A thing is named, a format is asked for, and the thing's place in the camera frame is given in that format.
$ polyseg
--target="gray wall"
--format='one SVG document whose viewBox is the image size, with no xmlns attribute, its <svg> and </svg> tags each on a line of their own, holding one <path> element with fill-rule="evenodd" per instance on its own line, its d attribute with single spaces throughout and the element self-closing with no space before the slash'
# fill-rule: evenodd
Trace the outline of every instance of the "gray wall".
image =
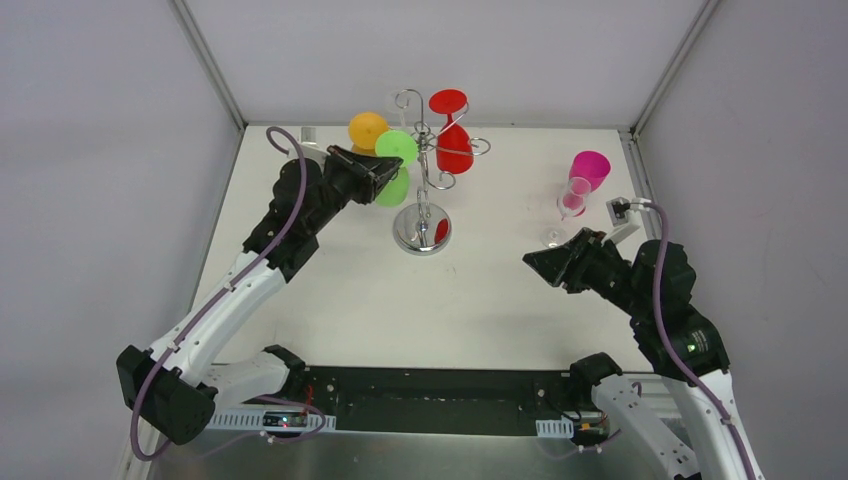
<svg viewBox="0 0 848 480">
<path fill-rule="evenodd" d="M 724 2 L 642 139 L 770 479 L 848 477 L 846 23 Z"/>
<path fill-rule="evenodd" d="M 466 123 L 597 127 L 636 121 L 702 2 L 188 3 L 251 121 L 347 122 L 393 89 L 454 87 Z"/>
<path fill-rule="evenodd" d="M 164 0 L 0 6 L 0 477 L 108 478 L 237 135 Z"/>
</svg>

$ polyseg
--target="white tabletop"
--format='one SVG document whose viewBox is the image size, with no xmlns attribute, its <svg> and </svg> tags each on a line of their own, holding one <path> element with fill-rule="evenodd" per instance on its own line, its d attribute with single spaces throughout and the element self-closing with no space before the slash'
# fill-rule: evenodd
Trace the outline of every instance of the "white tabletop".
<svg viewBox="0 0 848 480">
<path fill-rule="evenodd" d="M 298 136 L 300 127 L 286 127 Z M 403 252 L 392 238 L 401 207 L 351 202 L 318 235 L 320 248 L 289 285 L 232 338 L 219 362 L 243 360 L 279 344 L 307 364 L 414 368 L 565 369 L 609 353 L 625 370 L 648 370 L 627 315 L 593 292 L 549 287 L 522 261 L 543 248 L 547 227 L 568 236 L 581 227 L 609 231 L 604 203 L 633 197 L 618 132 L 468 128 L 492 150 L 431 201 L 453 222 L 450 243 L 430 257 Z M 323 146 L 350 147 L 346 127 L 318 127 Z M 612 172 L 584 215 L 560 220 L 555 198 L 574 156 L 596 150 Z M 202 298 L 226 273 L 241 243 L 266 213 L 286 161 L 249 127 L 233 170 L 200 280 Z M 407 203 L 414 202 L 419 169 Z M 619 245 L 633 258 L 644 230 Z"/>
</svg>

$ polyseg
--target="purple cable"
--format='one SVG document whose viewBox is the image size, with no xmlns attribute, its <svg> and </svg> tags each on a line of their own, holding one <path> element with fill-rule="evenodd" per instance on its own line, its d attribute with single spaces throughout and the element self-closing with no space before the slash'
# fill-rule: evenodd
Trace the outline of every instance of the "purple cable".
<svg viewBox="0 0 848 480">
<path fill-rule="evenodd" d="M 731 415 L 730 412 L 724 408 L 721 400 L 709 389 L 709 387 L 695 375 L 695 372 L 689 369 L 683 360 L 677 355 L 677 352 L 674 351 L 674 347 L 671 345 L 671 340 L 668 338 L 668 333 L 665 331 L 665 323 L 662 318 L 662 301 L 661 301 L 661 292 L 660 286 L 662 284 L 662 269 L 665 264 L 665 254 L 668 250 L 668 242 L 669 242 L 669 226 L 668 226 L 668 216 L 666 216 L 665 210 L 662 207 L 657 205 L 656 203 L 644 203 L 645 207 L 650 208 L 656 211 L 660 220 L 662 221 L 662 235 L 660 237 L 660 250 L 657 254 L 657 265 L 656 270 L 654 271 L 654 283 L 653 283 L 653 300 L 654 300 L 654 319 L 657 322 L 657 330 L 660 334 L 660 340 L 662 340 L 663 347 L 668 352 L 668 356 L 671 358 L 671 361 L 683 372 L 683 375 L 689 379 L 695 386 L 701 389 L 704 392 L 704 395 L 710 399 L 710 402 L 715 406 L 716 410 L 718 410 L 719 415 L 721 415 L 722 420 L 724 420 L 725 425 L 730 430 L 730 436 L 733 437 L 733 443 L 736 444 L 736 449 L 739 450 L 739 457 L 742 459 L 742 465 L 745 468 L 745 474 L 748 476 L 749 480 L 755 480 L 756 474 L 754 473 L 754 465 L 751 463 L 751 457 L 748 456 L 748 449 L 745 448 L 745 443 L 742 441 L 742 435 L 739 434 L 739 429 L 736 428 L 736 425 L 731 423 Z"/>
<path fill-rule="evenodd" d="M 269 253 L 271 253 L 271 250 L 273 250 L 280 244 L 280 242 L 289 232 L 289 229 L 291 229 L 292 225 L 294 224 L 294 221 L 297 219 L 297 214 L 300 213 L 300 208 L 301 206 L 303 206 L 303 199 L 306 196 L 306 157 L 303 155 L 303 149 L 300 148 L 300 144 L 297 143 L 297 139 L 295 139 L 289 132 L 283 130 L 280 127 L 268 127 L 268 129 L 265 130 L 265 138 L 268 139 L 268 142 L 275 149 L 279 150 L 284 155 L 288 155 L 289 151 L 280 146 L 274 140 L 274 138 L 271 136 L 271 134 L 274 132 L 282 133 L 297 152 L 297 159 L 300 163 L 300 189 L 297 192 L 297 199 L 294 202 L 294 208 L 292 209 L 292 213 L 291 215 L 289 215 L 289 218 L 288 220 L 286 220 L 286 223 L 285 225 L 283 225 L 283 228 L 280 229 L 280 232 L 277 234 L 276 237 L 274 237 L 274 240 L 271 241 L 271 243 L 269 243 L 264 250 L 262 250 L 262 253 L 260 253 L 259 256 L 257 256 L 252 262 L 250 262 L 248 266 L 242 269 L 242 271 L 240 271 L 230 280 L 229 283 L 232 286 L 236 286 L 242 278 L 244 278 L 251 270 L 253 270 L 257 265 L 259 265 L 259 262 L 264 260 L 265 257 L 267 257 Z M 174 338 L 174 345 L 179 346 L 180 343 L 185 340 L 185 337 L 188 336 L 189 332 L 191 332 L 191 330 L 200 322 L 200 320 L 207 313 L 209 313 L 209 310 L 211 310 L 212 307 L 214 307 L 218 303 L 218 301 L 224 298 L 224 295 L 226 295 L 227 293 L 229 293 L 229 290 L 227 290 L 226 288 L 222 288 L 208 302 L 206 302 L 206 305 L 204 305 L 203 308 L 201 308 L 197 312 L 197 314 L 192 317 L 191 321 L 188 322 L 186 327 L 179 333 L 179 335 L 177 335 L 176 338 Z M 160 446 L 159 449 L 153 452 L 152 454 L 148 455 L 144 453 L 141 450 L 141 445 L 139 445 L 138 443 L 138 420 L 139 417 L 141 417 L 141 406 L 144 404 L 144 398 L 147 396 L 147 391 L 150 389 L 150 384 L 153 383 L 153 379 L 156 377 L 156 374 L 159 373 L 159 370 L 162 368 L 163 365 L 165 365 L 165 362 L 168 360 L 172 353 L 174 353 L 174 350 L 172 350 L 171 348 L 166 348 L 165 351 L 162 352 L 162 356 L 159 357 L 159 360 L 156 361 L 156 364 L 153 365 L 153 368 L 147 374 L 147 377 L 145 377 L 144 382 L 141 383 L 141 388 L 138 390 L 138 396 L 136 397 L 135 403 L 133 404 L 132 423 L 130 424 L 130 446 L 132 447 L 133 454 L 135 454 L 136 458 L 142 461 L 150 461 L 155 459 L 156 457 L 162 455 L 162 453 L 165 452 L 165 449 L 167 449 L 171 445 L 170 440 L 165 440 L 162 443 L 162 446 Z"/>
<path fill-rule="evenodd" d="M 603 447 L 605 447 L 606 445 L 609 445 L 609 443 L 612 442 L 613 440 L 615 440 L 616 438 L 618 438 L 619 435 L 621 435 L 621 430 L 616 430 L 615 433 L 613 433 L 612 435 L 607 437 L 606 440 L 604 440 L 603 442 L 601 442 L 597 445 L 593 445 L 591 447 L 584 447 L 583 450 L 580 450 L 580 448 L 575 448 L 574 450 L 572 450 L 568 453 L 562 454 L 562 455 L 554 455 L 552 453 L 548 453 L 548 451 L 545 450 L 545 448 L 542 447 L 542 445 L 540 445 L 538 442 L 536 443 L 536 446 L 538 446 L 539 451 L 541 451 L 549 459 L 561 461 L 561 460 L 565 460 L 566 458 L 570 458 L 570 457 L 572 457 L 572 456 L 574 456 L 578 453 L 582 454 L 582 453 L 586 453 L 587 451 L 590 451 L 590 452 L 596 451 L 597 452 L 599 449 L 603 449 Z"/>
</svg>

